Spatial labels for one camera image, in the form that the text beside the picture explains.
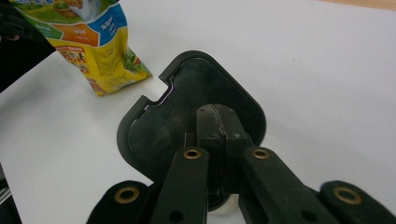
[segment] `snack bag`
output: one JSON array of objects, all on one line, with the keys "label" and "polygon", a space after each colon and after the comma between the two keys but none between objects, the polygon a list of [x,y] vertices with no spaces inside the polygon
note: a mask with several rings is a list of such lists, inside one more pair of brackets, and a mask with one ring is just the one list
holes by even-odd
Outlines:
[{"label": "snack bag", "polygon": [[9,1],[84,74],[98,95],[150,76],[127,46],[127,22],[118,1]]}]

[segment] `brown strip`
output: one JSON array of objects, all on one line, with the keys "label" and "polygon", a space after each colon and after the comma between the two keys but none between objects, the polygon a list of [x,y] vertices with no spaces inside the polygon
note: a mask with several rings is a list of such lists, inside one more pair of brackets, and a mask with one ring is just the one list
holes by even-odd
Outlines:
[{"label": "brown strip", "polygon": [[322,0],[360,7],[374,7],[396,11],[396,0]]}]

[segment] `tabletop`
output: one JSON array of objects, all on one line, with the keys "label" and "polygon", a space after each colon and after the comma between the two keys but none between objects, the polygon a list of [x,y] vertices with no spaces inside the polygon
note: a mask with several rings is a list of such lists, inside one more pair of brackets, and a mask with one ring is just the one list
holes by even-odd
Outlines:
[{"label": "tabletop", "polygon": [[[23,223],[85,223],[106,190],[151,181],[119,153],[122,117],[180,53],[211,55],[261,105],[262,143],[312,189],[344,180],[396,214],[396,12],[312,0],[125,1],[153,77],[98,97],[57,52],[0,94],[0,162]],[[207,223],[244,223],[240,210]]]}]

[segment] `brass ring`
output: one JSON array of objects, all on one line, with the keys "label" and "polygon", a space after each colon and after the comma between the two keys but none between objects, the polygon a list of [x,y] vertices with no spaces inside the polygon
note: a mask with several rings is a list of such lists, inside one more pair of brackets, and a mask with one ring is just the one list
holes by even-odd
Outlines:
[{"label": "brass ring", "polygon": [[270,153],[264,149],[254,149],[252,151],[252,154],[257,159],[267,159],[268,157],[270,157]]},{"label": "brass ring", "polygon": [[117,203],[131,203],[139,197],[139,189],[135,186],[125,186],[117,190],[114,200]]},{"label": "brass ring", "polygon": [[184,152],[184,157],[190,160],[195,160],[201,157],[201,152],[195,149],[190,149]]},{"label": "brass ring", "polygon": [[[349,204],[361,204],[361,196],[355,192],[352,189],[346,188],[346,187],[336,187],[333,191],[334,195],[344,203],[349,203]],[[346,192],[350,194],[352,197],[347,197],[345,195],[342,195],[343,192]]]}]

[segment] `white surface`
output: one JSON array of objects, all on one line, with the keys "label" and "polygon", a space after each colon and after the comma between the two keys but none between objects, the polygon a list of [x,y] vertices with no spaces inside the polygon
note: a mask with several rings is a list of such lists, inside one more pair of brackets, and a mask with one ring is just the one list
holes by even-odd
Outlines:
[{"label": "white surface", "polygon": [[[0,161],[23,223],[84,223],[122,159],[120,120],[181,52],[214,57],[262,106],[263,146],[309,187],[340,179],[396,214],[396,13],[311,0],[126,1],[154,77],[97,97],[58,53],[0,94]],[[243,223],[240,211],[207,223]]]}]

